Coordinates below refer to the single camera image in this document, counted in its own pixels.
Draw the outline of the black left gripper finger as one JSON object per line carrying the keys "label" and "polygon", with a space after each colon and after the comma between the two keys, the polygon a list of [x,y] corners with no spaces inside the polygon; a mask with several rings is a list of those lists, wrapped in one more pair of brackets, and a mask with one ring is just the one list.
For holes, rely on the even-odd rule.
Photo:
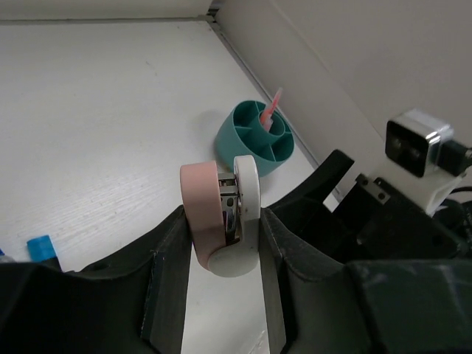
{"label": "black left gripper finger", "polygon": [[86,266],[1,265],[3,353],[179,353],[191,239],[182,206]]}

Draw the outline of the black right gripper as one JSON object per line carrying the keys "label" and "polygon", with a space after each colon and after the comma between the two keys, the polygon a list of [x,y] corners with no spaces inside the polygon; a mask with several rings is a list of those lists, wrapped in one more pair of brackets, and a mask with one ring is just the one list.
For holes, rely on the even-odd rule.
{"label": "black right gripper", "polygon": [[334,150],[261,212],[270,351],[469,353],[470,260],[384,259],[470,257],[471,242],[382,178],[358,175],[330,211],[324,200],[353,163]]}

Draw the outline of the pink pen with clear cap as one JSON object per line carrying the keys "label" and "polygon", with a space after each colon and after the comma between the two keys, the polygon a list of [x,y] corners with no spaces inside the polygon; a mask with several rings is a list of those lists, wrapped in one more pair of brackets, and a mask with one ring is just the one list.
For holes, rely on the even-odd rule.
{"label": "pink pen with clear cap", "polygon": [[260,123],[265,131],[269,132],[273,124],[272,116],[277,109],[278,103],[282,96],[283,89],[278,88],[273,100],[265,106],[263,112],[260,115]]}

